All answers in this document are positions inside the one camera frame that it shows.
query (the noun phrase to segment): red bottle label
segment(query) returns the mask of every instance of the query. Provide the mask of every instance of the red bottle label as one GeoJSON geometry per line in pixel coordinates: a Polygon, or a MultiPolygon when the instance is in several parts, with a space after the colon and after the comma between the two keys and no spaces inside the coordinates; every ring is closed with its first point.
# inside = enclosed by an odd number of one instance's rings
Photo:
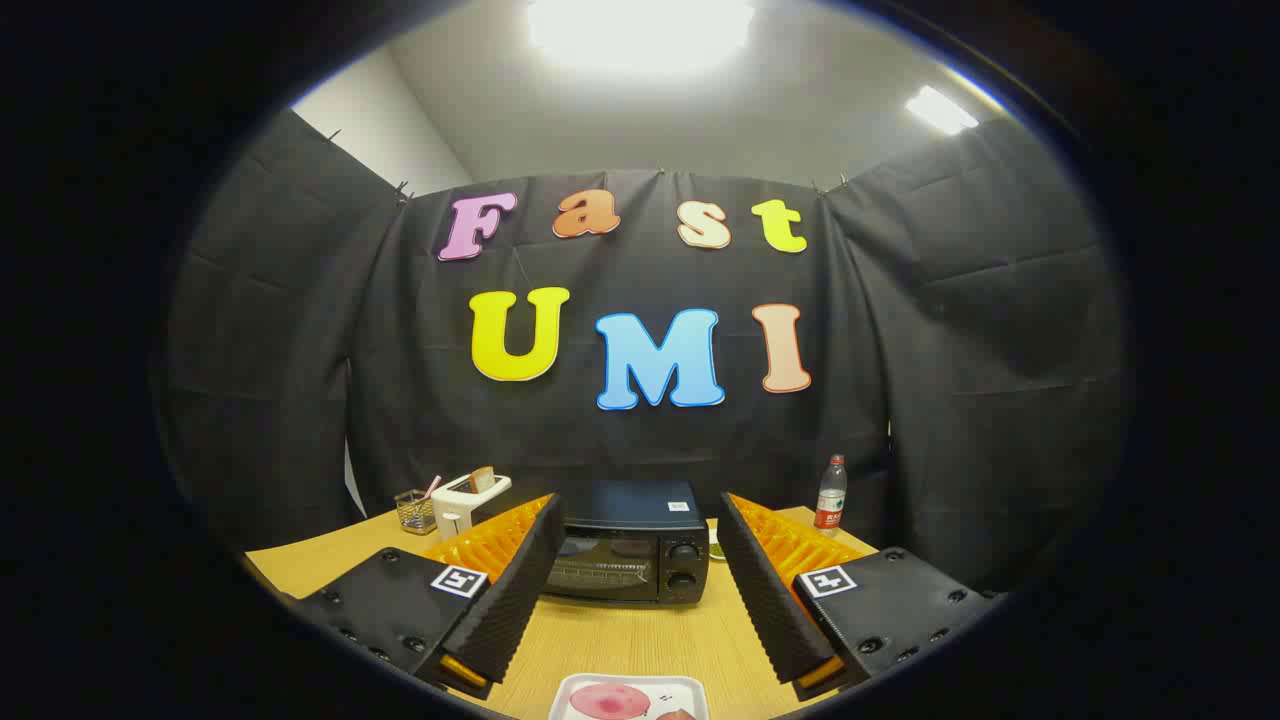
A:
{"type": "Polygon", "coordinates": [[[840,516],[845,511],[845,496],[822,497],[818,496],[818,510],[813,514],[813,527],[829,529],[840,527],[840,516]]]}

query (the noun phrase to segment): black curtain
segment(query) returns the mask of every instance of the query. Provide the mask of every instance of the black curtain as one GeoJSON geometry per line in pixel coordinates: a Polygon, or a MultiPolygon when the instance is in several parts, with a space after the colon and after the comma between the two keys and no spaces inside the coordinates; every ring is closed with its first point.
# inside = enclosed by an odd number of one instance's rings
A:
{"type": "Polygon", "coordinates": [[[851,474],[846,528],[869,542],[884,537],[883,370],[851,250],[813,188],[637,170],[511,179],[416,199],[379,255],[352,364],[351,454],[370,514],[436,473],[452,478],[480,465],[513,479],[490,511],[603,478],[659,477],[687,479],[712,516],[723,489],[773,507],[813,505],[822,469],[842,452],[851,474]],[[621,224],[603,236],[556,237],[561,200],[588,188],[614,195],[621,224]],[[502,192],[513,192],[518,206],[483,252],[438,261],[452,204],[502,192]],[[769,199],[800,213],[792,231],[808,238],[808,250],[783,254],[764,241],[751,206],[769,199]],[[686,246],[676,234],[676,206],[685,200],[719,205],[732,242],[686,246]],[[532,345],[525,296],[549,286],[571,293],[556,364],[530,382],[483,377],[471,360],[471,297],[516,295],[507,346],[520,354],[532,345]],[[762,387],[768,356],[751,309],[767,302],[801,311],[796,332],[814,378],[809,389],[774,395],[762,387]],[[719,316],[713,356],[724,401],[596,407],[605,354],[595,322],[632,313],[660,343],[675,315],[690,307],[719,316]]]}
{"type": "Polygon", "coordinates": [[[1121,282],[1085,196],[1010,119],[828,195],[883,351],[895,543],[1006,589],[1119,462],[1121,282]]]}
{"type": "Polygon", "coordinates": [[[343,478],[347,347],[396,209],[392,186],[287,111],[180,259],[161,416],[182,491],[236,548],[362,519],[343,478]]]}
{"type": "Polygon", "coordinates": [[[1124,438],[1123,306],[1103,242],[1053,159],[1007,120],[827,193],[602,172],[397,206],[390,186],[288,113],[233,169],[184,265],[169,342],[179,474],[251,548],[357,519],[343,434],[370,515],[435,474],[486,464],[515,478],[502,506],[604,477],[686,478],[708,515],[722,489],[812,506],[842,452],[845,529],[1001,589],[1105,484],[1124,438]],[[616,196],[620,227],[556,237],[557,205],[586,188],[616,196]],[[498,192],[518,206],[483,252],[438,261],[452,202],[498,192]],[[764,241],[750,208],[769,199],[801,214],[804,252],[764,241]],[[685,200],[723,208],[732,242],[685,246],[685,200]],[[516,293],[507,346],[518,354],[532,342],[525,295],[547,286],[571,293],[556,364],[524,383],[480,375],[471,296],[516,293]],[[805,391],[760,387],[750,311],[765,302],[801,311],[805,391]],[[634,313],[660,342],[687,307],[719,315],[726,400],[599,410],[595,320],[634,313]]]}

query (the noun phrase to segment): peach letter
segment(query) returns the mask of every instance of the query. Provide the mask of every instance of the peach letter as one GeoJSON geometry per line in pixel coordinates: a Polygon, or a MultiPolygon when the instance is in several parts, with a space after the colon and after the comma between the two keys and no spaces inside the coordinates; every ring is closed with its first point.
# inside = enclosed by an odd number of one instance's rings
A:
{"type": "Polygon", "coordinates": [[[604,234],[622,222],[613,214],[613,193],[608,190],[575,192],[561,200],[559,209],[563,214],[552,223],[556,237],[577,237],[589,232],[604,234]]]}
{"type": "Polygon", "coordinates": [[[689,200],[676,208],[676,217],[684,223],[676,232],[680,240],[690,247],[721,249],[728,245],[728,228],[724,222],[724,210],[712,202],[699,202],[689,200]]]}
{"type": "Polygon", "coordinates": [[[758,305],[751,316],[764,328],[764,348],[769,354],[769,374],[764,377],[764,389],[769,392],[796,392],[809,387],[813,379],[800,366],[800,347],[796,345],[796,319],[800,310],[795,305],[758,305]]]}

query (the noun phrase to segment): fluorescent light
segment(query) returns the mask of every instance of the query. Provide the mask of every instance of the fluorescent light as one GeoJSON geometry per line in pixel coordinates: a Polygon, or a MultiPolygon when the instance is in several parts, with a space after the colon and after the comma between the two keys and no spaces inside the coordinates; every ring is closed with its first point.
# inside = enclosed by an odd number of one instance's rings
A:
{"type": "Polygon", "coordinates": [[[978,126],[973,115],[927,85],[915,97],[906,101],[906,109],[947,135],[978,126]]]}
{"type": "Polygon", "coordinates": [[[584,69],[641,74],[712,67],[746,45],[742,0],[536,0],[530,38],[584,69]]]}

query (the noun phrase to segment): blue letter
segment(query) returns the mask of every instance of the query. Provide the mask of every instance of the blue letter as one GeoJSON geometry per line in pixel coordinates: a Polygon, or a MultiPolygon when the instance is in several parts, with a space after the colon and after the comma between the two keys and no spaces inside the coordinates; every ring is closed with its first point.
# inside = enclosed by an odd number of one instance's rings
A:
{"type": "Polygon", "coordinates": [[[678,407],[719,405],[724,391],[716,384],[712,360],[712,328],[719,316],[712,310],[681,310],[671,320],[662,347],[630,313],[605,315],[595,322],[604,336],[604,392],[595,398],[600,410],[630,410],[640,402],[627,383],[627,372],[636,378],[649,405],[662,402],[671,374],[680,369],[671,404],[678,407]]]}

